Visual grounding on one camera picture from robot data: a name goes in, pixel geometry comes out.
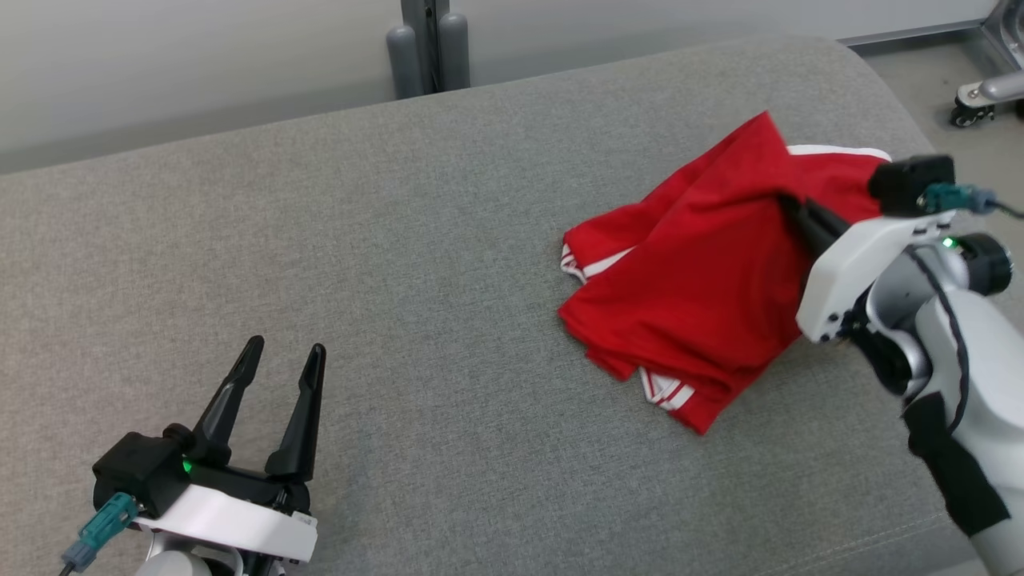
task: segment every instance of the metal stand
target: metal stand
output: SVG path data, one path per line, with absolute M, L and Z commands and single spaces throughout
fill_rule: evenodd
M 401 0 L 404 26 L 386 36 L 398 99 L 469 87 L 469 25 L 447 0 Z
M 1015 68 L 1024 69 L 1024 0 L 1001 0 L 982 25 L 982 33 Z M 1024 98 L 1024 70 L 965 84 L 956 90 L 949 121 L 962 128 L 983 118 L 995 119 L 995 105 Z M 1017 105 L 1024 113 L 1024 106 Z

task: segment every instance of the red cloth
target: red cloth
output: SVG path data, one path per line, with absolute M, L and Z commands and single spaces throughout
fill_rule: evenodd
M 649 369 L 648 400 L 699 434 L 800 335 L 812 261 L 778 197 L 850 222 L 879 215 L 866 184 L 884 153 L 807 148 L 791 154 L 763 113 L 639 203 L 565 234 L 563 270 L 585 282 L 558 311 L 568 332 L 620 380 Z M 680 385 L 658 394 L 655 376 Z

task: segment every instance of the cable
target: cable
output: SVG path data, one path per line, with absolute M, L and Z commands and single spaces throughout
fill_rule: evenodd
M 1007 206 L 1006 204 L 999 202 L 998 200 L 989 200 L 988 204 L 990 206 L 994 206 L 997 210 L 999 210 L 1000 212 L 1002 212 L 1008 216 L 1017 218 L 1018 220 L 1024 220 L 1024 212 L 1021 212 L 1020 210 L 1017 210 L 1015 208 L 1011 208 L 1010 206 Z
M 138 504 L 134 498 L 124 492 L 117 492 L 111 496 L 92 520 L 78 531 L 78 541 L 60 554 L 60 561 L 66 564 L 61 576 L 71 573 L 69 568 L 76 572 L 84 572 L 92 561 L 96 560 L 99 549 L 127 528 L 137 516 Z
M 956 320 L 956 315 L 953 314 L 953 306 L 949 303 L 949 296 L 946 295 L 946 291 L 942 288 L 942 284 L 939 283 L 939 279 L 935 277 L 935 273 L 932 269 L 928 268 L 925 260 L 918 255 L 918 250 L 920 248 L 913 248 L 907 250 L 907 256 L 913 260 L 913 263 L 918 264 L 918 269 L 921 273 L 925 275 L 928 279 L 928 284 L 931 285 L 932 290 L 935 291 L 935 295 L 939 298 L 939 303 L 942 304 L 942 310 L 946 313 L 946 318 L 949 319 L 949 331 L 952 333 L 953 342 L 956 344 L 956 364 L 959 365 L 961 379 L 959 379 L 959 402 L 956 403 L 956 411 L 953 412 L 953 421 L 949 422 L 948 430 L 952 434 L 959 425 L 961 420 L 964 419 L 964 411 L 967 410 L 967 397 L 968 389 L 971 382 L 971 367 L 968 362 L 967 356 L 967 343 L 964 341 L 964 333 L 961 332 L 959 322 Z

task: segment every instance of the gray sofa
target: gray sofa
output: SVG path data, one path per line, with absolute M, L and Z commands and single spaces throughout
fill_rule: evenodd
M 266 337 L 232 463 L 328 351 L 301 574 L 927 574 L 971 557 L 899 403 L 794 345 L 705 438 L 588 362 L 561 234 L 753 115 L 791 143 L 930 150 L 829 41 L 700 47 L 0 178 L 0 550 L 47 576 L 128 430 L 191 425 Z M 89 573 L 129 575 L 119 536 Z

